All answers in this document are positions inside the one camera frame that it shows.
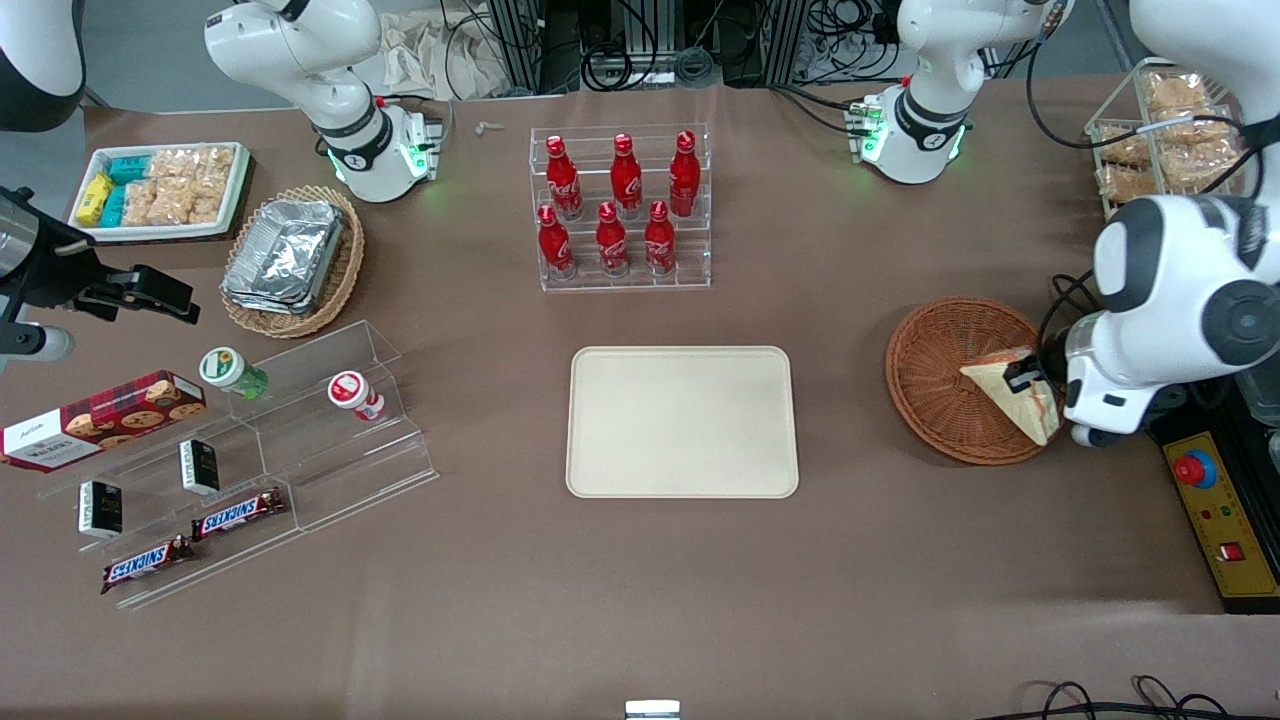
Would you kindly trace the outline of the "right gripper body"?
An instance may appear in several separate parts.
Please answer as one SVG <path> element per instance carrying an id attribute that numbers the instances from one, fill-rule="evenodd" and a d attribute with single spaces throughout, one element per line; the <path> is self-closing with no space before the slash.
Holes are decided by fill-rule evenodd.
<path id="1" fill-rule="evenodd" d="M 82 299 L 108 274 L 90 237 L 35 208 L 28 188 L 4 188 L 1 196 L 3 322 L 17 323 L 24 304 L 111 322 L 110 307 Z"/>

